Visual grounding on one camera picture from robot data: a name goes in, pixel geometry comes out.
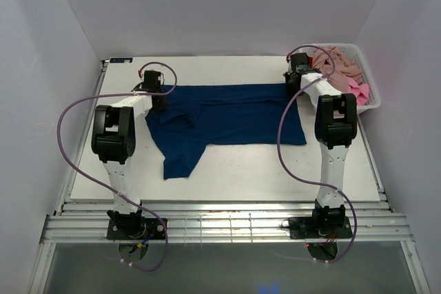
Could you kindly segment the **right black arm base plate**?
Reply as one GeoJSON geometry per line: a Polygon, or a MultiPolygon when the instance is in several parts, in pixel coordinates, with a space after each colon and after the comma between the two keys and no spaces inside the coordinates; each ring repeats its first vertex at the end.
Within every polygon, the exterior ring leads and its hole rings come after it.
{"type": "Polygon", "coordinates": [[[350,239],[353,236],[348,217],[342,226],[317,225],[312,217],[292,217],[288,219],[287,228],[291,239],[350,239]]]}

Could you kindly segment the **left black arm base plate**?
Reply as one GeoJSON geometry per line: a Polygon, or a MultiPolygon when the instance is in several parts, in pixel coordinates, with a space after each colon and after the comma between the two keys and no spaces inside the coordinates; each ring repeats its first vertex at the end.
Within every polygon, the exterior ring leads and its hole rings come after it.
{"type": "Polygon", "coordinates": [[[144,218],[138,222],[130,221],[109,221],[106,239],[107,240],[164,240],[165,227],[156,218],[144,218]]]}

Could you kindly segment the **dark blue t shirt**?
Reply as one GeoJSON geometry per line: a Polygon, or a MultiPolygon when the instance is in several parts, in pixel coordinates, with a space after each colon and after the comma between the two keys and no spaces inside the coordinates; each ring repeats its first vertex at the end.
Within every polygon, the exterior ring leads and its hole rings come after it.
{"type": "Polygon", "coordinates": [[[282,83],[178,86],[166,99],[165,110],[145,117],[166,180],[189,177],[208,145],[307,143],[282,83]]]}

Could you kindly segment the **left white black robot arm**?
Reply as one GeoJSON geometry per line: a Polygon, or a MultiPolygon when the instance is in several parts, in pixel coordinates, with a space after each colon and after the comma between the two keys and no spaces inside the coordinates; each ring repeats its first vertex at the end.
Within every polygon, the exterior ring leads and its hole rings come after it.
{"type": "Polygon", "coordinates": [[[133,95],[111,105],[95,107],[91,141],[92,151],[103,163],[113,189],[114,208],[109,215],[113,220],[127,216],[122,230],[134,239],[146,230],[145,220],[138,217],[141,201],[125,178],[136,149],[136,119],[170,104],[162,95],[165,88],[161,72],[146,70],[141,78],[133,95]]]}

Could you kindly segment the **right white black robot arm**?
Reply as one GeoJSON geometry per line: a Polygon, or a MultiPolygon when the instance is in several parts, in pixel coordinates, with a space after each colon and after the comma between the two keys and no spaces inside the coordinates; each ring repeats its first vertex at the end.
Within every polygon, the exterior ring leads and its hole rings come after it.
{"type": "Polygon", "coordinates": [[[288,220],[293,239],[350,238],[351,225],[345,212],[343,188],[347,153],[357,134],[357,105],[353,94],[334,88],[318,69],[312,68],[307,53],[287,57],[284,74],[290,97],[306,93],[316,108],[314,133],[320,144],[320,188],[312,214],[288,220]]]}

